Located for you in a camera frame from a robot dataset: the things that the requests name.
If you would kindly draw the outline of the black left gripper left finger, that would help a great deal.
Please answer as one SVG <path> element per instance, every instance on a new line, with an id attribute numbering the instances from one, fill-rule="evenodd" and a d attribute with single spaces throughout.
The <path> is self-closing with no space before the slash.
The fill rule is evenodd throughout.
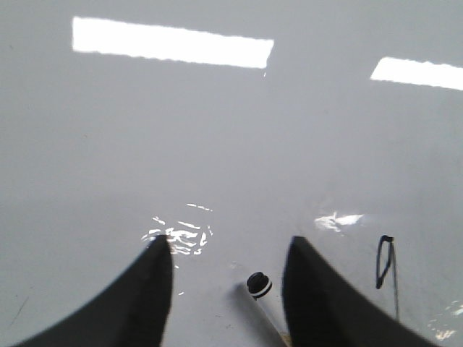
<path id="1" fill-rule="evenodd" d="M 160 346 L 173 291 L 167 237 L 157 236 L 107 288 L 17 346 Z"/>

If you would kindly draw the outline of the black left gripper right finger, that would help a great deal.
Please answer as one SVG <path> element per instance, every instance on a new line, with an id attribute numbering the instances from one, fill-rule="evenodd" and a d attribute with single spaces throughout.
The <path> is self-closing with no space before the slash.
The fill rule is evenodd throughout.
<path id="1" fill-rule="evenodd" d="M 282 281 L 293 346 L 431 346 L 340 276 L 304 237 L 292 238 Z"/>

